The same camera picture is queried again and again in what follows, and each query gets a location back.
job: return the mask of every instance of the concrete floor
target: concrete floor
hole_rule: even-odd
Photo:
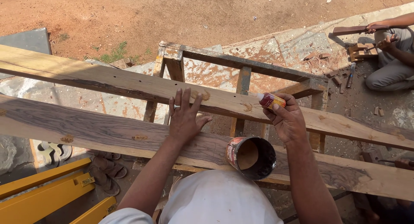
[[[265,63],[276,62],[283,66],[309,73],[322,74],[324,72],[330,72],[331,69],[337,69],[338,67],[344,69],[350,65],[345,50],[347,44],[373,42],[372,35],[354,34],[332,37],[329,35],[329,32],[331,32],[335,26],[366,25],[373,21],[391,18],[413,11],[414,3],[410,3],[373,13],[351,16],[329,23],[320,23],[317,26],[293,29],[274,35],[262,36],[260,38],[228,46],[221,47],[220,45],[216,45],[209,49]],[[303,57],[315,50],[332,54],[327,65],[316,68],[300,62]],[[235,92],[238,77],[237,69],[211,65],[195,60],[185,60],[184,65],[186,81]],[[153,66],[153,63],[148,63],[131,67],[127,70],[152,74]],[[414,129],[414,122],[412,121],[414,108],[411,105],[414,100],[414,92],[401,91],[380,93],[368,90],[364,84],[363,74],[365,73],[366,75],[369,75],[376,68],[377,64],[375,61],[358,63],[352,88],[347,89],[344,94],[340,94],[339,88],[333,84],[332,81],[329,81],[329,87],[334,91],[334,94],[331,95],[331,99],[328,101],[327,111],[341,115],[350,113],[351,117],[366,119],[372,123],[383,123]],[[164,78],[169,78],[168,73],[164,75]],[[294,84],[294,82],[253,73],[250,90],[255,92],[274,91],[291,84]],[[28,78],[11,77],[0,80],[0,92],[20,98],[33,99],[141,120],[145,111],[145,101],[142,100],[62,86]],[[310,97],[300,99],[299,103],[301,106],[310,107]],[[376,106],[383,108],[385,116],[380,117],[373,115]],[[158,105],[155,122],[163,123],[165,111],[166,105]],[[231,118],[219,115],[212,116],[213,121],[208,123],[203,131],[228,136]],[[244,133],[246,136],[259,135],[260,124],[246,121]],[[281,144],[275,131],[270,132],[269,141],[272,144]],[[26,147],[31,148],[28,152],[34,152],[32,155],[32,165],[39,172],[44,170],[44,163],[42,157],[36,152],[36,149],[34,149],[36,144],[37,142],[33,140],[33,143]],[[325,153],[358,160],[361,150],[367,146],[369,146],[369,144],[361,144],[356,141],[327,136]],[[392,151],[389,152],[385,147],[378,147],[381,149],[384,158],[394,158],[405,153],[402,150],[396,149],[392,149]],[[72,160],[90,156],[90,154],[85,153],[84,149],[74,147]],[[123,164],[128,169],[128,174],[125,178],[116,180],[121,188],[120,194],[116,196],[116,199],[119,202],[138,175],[139,171],[132,169],[132,162],[130,161],[120,159],[116,162]],[[171,182],[172,178],[169,178],[166,188],[164,189],[164,195],[168,195]],[[290,192],[270,189],[263,189],[263,192],[269,198],[277,214],[282,219],[295,214]],[[80,204],[84,204],[85,207],[83,207],[83,209],[86,211],[88,207],[97,201],[102,200],[104,197],[105,195],[101,191],[96,190],[85,195],[85,197],[81,199],[81,202],[73,202],[73,204],[69,204],[68,207],[79,207]],[[336,202],[344,223],[364,222],[355,210],[351,195],[347,195]],[[72,215],[73,218],[76,217],[76,215],[79,216],[77,213],[74,213]],[[50,215],[49,219],[46,219],[46,223],[53,222],[52,220],[57,216],[59,215]]]

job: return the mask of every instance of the gray pants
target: gray pants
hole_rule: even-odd
[[[414,32],[410,28],[391,28],[375,31],[375,42],[384,40],[387,36],[395,34],[401,39],[395,46],[404,52],[414,53]],[[414,76],[414,68],[409,67],[387,52],[377,49],[379,70],[366,78],[365,83],[369,89],[376,91],[395,91],[414,87],[414,80],[406,80]]]

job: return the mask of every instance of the glue bottle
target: glue bottle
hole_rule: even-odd
[[[253,93],[250,91],[247,91],[249,95],[255,96],[259,99],[259,104],[272,109],[273,105],[278,104],[282,108],[286,106],[286,101],[278,96],[272,95],[270,93]]]

